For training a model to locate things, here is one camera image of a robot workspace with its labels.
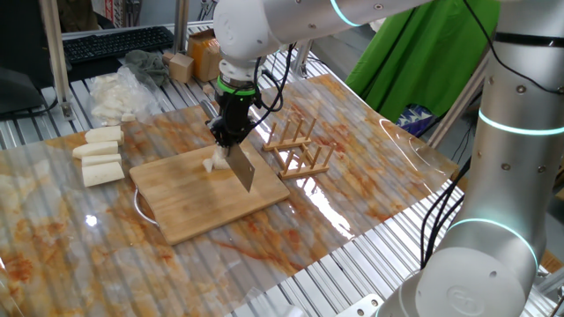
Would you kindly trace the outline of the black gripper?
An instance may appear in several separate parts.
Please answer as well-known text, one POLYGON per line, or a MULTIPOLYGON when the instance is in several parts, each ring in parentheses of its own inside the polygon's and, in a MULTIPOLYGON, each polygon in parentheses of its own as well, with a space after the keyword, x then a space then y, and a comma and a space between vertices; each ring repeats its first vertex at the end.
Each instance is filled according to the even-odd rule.
POLYGON ((256 124, 249 119, 249 108, 253 104, 250 95, 232 93, 217 94, 219 116, 210 119, 207 127, 217 145, 230 147, 242 143, 256 124))

